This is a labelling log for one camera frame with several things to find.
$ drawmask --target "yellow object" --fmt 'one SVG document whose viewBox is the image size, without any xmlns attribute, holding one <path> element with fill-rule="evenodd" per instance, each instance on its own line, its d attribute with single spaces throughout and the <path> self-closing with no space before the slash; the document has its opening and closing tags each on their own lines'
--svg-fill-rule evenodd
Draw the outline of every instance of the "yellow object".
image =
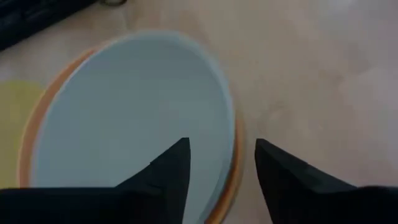
<svg viewBox="0 0 398 224">
<path fill-rule="evenodd" d="M 17 187 L 19 144 L 43 89 L 23 80 L 0 82 L 0 189 Z"/>
</svg>

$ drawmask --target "light blue plate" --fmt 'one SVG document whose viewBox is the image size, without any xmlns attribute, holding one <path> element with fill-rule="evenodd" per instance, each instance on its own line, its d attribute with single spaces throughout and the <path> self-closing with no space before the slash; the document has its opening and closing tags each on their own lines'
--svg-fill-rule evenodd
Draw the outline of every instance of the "light blue plate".
<svg viewBox="0 0 398 224">
<path fill-rule="evenodd" d="M 40 127 L 33 187 L 115 186 L 182 137 L 192 149 L 184 223 L 203 223 L 231 167 L 234 109 L 216 62 L 175 32 L 143 32 L 85 61 Z"/>
</svg>

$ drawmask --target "plate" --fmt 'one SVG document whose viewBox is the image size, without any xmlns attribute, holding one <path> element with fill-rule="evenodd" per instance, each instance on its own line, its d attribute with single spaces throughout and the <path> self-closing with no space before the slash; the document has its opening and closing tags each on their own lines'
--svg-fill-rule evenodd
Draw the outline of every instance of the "plate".
<svg viewBox="0 0 398 224">
<path fill-rule="evenodd" d="M 39 130 L 30 185 L 115 186 L 189 137 L 184 223 L 203 222 L 231 167 L 233 118 L 227 82 L 198 44 L 173 32 L 132 35 L 62 85 Z"/>
</svg>

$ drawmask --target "orange plate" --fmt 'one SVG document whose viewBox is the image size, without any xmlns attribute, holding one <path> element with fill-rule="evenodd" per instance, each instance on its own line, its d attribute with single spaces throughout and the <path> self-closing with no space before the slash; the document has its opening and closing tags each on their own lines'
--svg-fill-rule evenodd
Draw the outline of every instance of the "orange plate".
<svg viewBox="0 0 398 224">
<path fill-rule="evenodd" d="M 57 94 L 65 80 L 75 71 L 75 69 L 84 62 L 88 57 L 97 52 L 98 49 L 91 49 L 81 55 L 78 59 L 72 62 L 68 67 L 62 71 L 58 77 L 46 89 L 41 99 L 37 103 L 35 110 L 28 120 L 22 137 L 21 149 L 19 151 L 19 162 L 17 170 L 17 179 L 19 187 L 29 187 L 30 167 L 32 162 L 32 153 L 40 125 L 44 119 L 45 113 L 50 106 L 54 96 Z M 231 170 L 225 184 L 223 193 L 218 200 L 216 207 L 207 218 L 206 223 L 221 223 L 228 209 L 233 201 L 235 192 L 238 189 L 241 176 L 241 167 L 243 163 L 243 126 L 241 119 L 236 117 L 235 128 L 235 142 L 234 155 Z"/>
</svg>

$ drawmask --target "black object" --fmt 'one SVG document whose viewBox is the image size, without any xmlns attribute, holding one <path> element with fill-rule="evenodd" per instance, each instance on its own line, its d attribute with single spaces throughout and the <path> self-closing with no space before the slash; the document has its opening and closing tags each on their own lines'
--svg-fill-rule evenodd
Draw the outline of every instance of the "black object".
<svg viewBox="0 0 398 224">
<path fill-rule="evenodd" d="M 178 223 L 190 180 L 182 138 L 116 187 L 0 190 L 0 223 Z"/>
<path fill-rule="evenodd" d="M 256 141 L 257 176 L 274 224 L 398 223 L 398 189 L 354 187 Z"/>
<path fill-rule="evenodd" d="M 105 6 L 121 6 L 126 3 L 127 0 L 101 0 L 100 3 Z"/>
<path fill-rule="evenodd" d="M 97 0 L 0 0 L 0 51 L 84 9 Z M 120 6 L 127 0 L 101 0 Z"/>
</svg>

